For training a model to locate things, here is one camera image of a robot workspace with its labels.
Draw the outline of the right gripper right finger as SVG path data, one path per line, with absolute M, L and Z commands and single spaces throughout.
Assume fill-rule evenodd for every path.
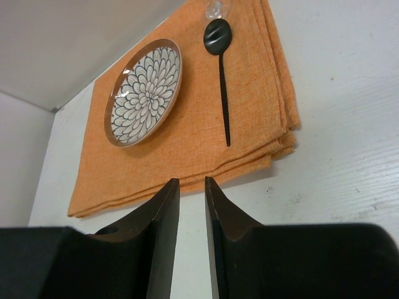
M 231 202 L 212 177 L 204 183 L 213 298 L 257 295 L 253 229 L 261 223 Z

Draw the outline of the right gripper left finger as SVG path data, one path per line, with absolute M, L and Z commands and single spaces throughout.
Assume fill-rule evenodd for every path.
M 169 298 L 180 216 L 180 182 L 91 235 L 99 242 L 97 298 Z

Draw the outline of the orange cloth napkin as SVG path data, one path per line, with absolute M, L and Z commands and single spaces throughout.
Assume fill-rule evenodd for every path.
M 205 177 L 226 182 L 289 154 L 300 125 L 295 91 L 267 1 L 234 1 L 224 54 L 231 140 L 226 142 L 218 58 L 203 45 L 203 1 L 187 1 L 94 83 L 70 217 L 151 198 L 171 178 L 183 192 Z M 117 77 L 143 45 L 167 38 L 182 54 L 181 88 L 165 122 L 142 143 L 118 148 L 104 116 Z

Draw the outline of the floral patterned plate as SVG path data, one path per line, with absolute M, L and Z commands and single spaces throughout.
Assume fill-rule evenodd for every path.
M 110 92 L 103 121 L 108 141 L 126 148 L 154 134 L 176 103 L 182 73 L 181 50 L 173 40 L 158 39 L 142 47 Z

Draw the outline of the black spoon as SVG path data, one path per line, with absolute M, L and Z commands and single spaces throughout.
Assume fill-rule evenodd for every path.
M 225 19 L 212 20 L 204 30 L 204 47 L 211 55 L 218 56 L 219 85 L 221 93 L 221 104 L 224 121 L 224 133 L 226 146 L 231 146 L 231 135 L 229 125 L 228 93 L 224 74 L 223 55 L 231 44 L 233 34 L 231 27 Z

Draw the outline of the clear wine glass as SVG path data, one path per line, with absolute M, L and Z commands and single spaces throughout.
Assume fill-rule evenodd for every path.
M 232 0 L 205 1 L 205 17 L 209 20 L 225 19 L 233 6 Z

